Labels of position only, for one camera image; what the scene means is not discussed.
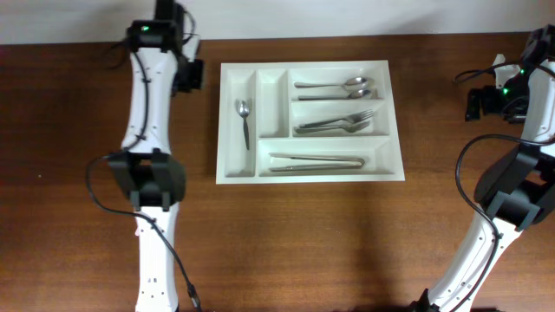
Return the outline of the small bent spoon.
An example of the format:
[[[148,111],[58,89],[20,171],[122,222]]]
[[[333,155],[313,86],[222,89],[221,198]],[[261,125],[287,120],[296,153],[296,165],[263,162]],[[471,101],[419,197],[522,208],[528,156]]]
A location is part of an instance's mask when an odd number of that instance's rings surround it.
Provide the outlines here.
[[[243,121],[243,132],[245,138],[245,148],[247,151],[250,150],[250,131],[248,126],[248,117],[251,113],[251,107],[247,101],[244,100],[237,100],[236,102],[236,109],[239,117]]]

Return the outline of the silver fork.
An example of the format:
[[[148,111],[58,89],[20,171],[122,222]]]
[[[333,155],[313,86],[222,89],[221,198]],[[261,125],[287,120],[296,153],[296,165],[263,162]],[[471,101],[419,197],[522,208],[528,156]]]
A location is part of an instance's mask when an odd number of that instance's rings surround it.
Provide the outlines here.
[[[368,127],[369,125],[370,125],[370,121],[364,121],[364,122],[358,122],[355,124],[349,124],[346,126],[309,127],[309,128],[296,127],[295,132],[299,134],[306,134],[306,133],[316,133],[316,132],[324,132],[324,131],[331,131],[331,130],[342,130],[347,133],[356,133]]]
[[[357,122],[366,120],[366,119],[372,117],[373,115],[374,115],[374,111],[369,109],[369,110],[361,111],[361,112],[358,112],[358,113],[345,115],[345,116],[342,116],[342,117],[336,117],[336,118],[333,118],[333,119],[320,120],[320,121],[316,121],[316,122],[300,124],[298,127],[299,128],[320,127],[320,126],[324,126],[324,125],[328,125],[328,124],[332,124],[332,123],[337,123],[337,122],[348,122],[348,123],[353,124],[353,123],[357,123]]]

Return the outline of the silver tablespoon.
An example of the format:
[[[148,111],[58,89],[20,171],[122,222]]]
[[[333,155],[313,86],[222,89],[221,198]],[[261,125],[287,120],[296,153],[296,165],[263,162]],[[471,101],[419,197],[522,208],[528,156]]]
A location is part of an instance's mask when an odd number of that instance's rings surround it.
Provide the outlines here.
[[[342,83],[306,83],[306,82],[295,82],[293,86],[295,88],[341,88],[347,91],[355,91],[360,89],[365,89],[369,85],[375,82],[374,79],[368,77],[357,76],[348,79]]]
[[[372,95],[372,91],[369,89],[361,89],[351,92],[347,95],[299,95],[297,99],[299,101],[327,101],[327,100],[358,100],[363,98],[369,98]]]

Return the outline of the dark chopstick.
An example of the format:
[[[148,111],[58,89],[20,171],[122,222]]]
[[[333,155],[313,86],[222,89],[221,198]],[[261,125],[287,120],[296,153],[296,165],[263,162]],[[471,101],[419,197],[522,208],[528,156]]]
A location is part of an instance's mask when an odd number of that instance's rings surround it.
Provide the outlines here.
[[[296,159],[296,160],[321,160],[334,162],[355,162],[364,165],[366,161],[362,158],[351,156],[333,156],[333,155],[303,155],[303,154],[287,154],[287,153],[269,153],[272,158],[279,159]]]
[[[299,171],[320,171],[320,170],[348,170],[360,169],[364,167],[364,163],[341,163],[341,164],[316,164],[316,165],[300,165],[300,166],[279,166],[269,168],[270,172],[299,172]]]

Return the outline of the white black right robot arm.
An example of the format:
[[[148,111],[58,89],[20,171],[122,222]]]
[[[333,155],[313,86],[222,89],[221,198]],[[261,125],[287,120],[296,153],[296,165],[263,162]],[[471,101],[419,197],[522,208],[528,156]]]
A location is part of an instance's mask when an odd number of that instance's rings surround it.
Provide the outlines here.
[[[465,119],[497,114],[523,125],[519,137],[490,134],[515,147],[461,197],[473,220],[445,275],[408,306],[415,312],[471,311],[487,276],[523,231],[554,211],[554,27],[535,29],[519,59],[496,56],[486,68],[495,83],[467,95]]]

